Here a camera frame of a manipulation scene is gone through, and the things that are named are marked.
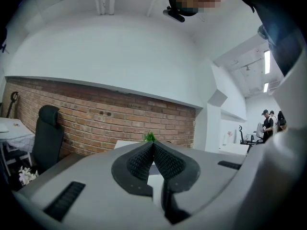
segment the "white desk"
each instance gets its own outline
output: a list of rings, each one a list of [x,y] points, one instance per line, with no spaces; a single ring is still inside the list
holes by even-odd
[[[10,146],[15,148],[13,150],[19,149],[22,151],[26,151],[28,154],[25,155],[24,158],[28,158],[31,165],[32,162],[30,158],[30,152],[32,152],[33,149],[35,135],[30,130],[28,130],[28,128],[24,126],[24,124],[19,119],[0,118],[0,124],[5,125],[5,127],[8,130],[8,132],[0,133],[0,149],[6,170],[10,175],[8,164],[15,162],[15,160],[12,161],[5,160],[3,144],[8,143]]]

